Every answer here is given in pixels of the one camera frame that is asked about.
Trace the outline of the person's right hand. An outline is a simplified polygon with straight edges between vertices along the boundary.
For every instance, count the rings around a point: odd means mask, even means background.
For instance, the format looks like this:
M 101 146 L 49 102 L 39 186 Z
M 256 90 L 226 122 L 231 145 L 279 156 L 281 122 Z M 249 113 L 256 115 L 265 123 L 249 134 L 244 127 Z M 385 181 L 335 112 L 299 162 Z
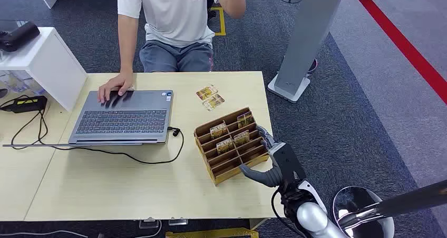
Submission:
M 110 100 L 111 91 L 118 90 L 118 95 L 122 96 L 127 90 L 133 86 L 133 73 L 121 72 L 117 76 L 109 79 L 105 84 L 101 85 L 97 91 L 98 102 L 103 104 Z

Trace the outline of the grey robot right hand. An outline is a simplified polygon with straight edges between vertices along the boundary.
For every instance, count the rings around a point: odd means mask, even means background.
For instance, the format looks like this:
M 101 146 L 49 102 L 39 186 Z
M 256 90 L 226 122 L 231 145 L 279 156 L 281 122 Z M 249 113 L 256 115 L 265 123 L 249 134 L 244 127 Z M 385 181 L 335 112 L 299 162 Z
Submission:
M 299 182 L 306 178 L 306 174 L 290 144 L 276 142 L 268 131 L 260 125 L 256 126 L 262 140 L 261 144 L 267 149 L 272 160 L 272 168 L 259 172 L 245 164 L 239 166 L 245 177 L 261 183 L 267 187 L 283 187 Z

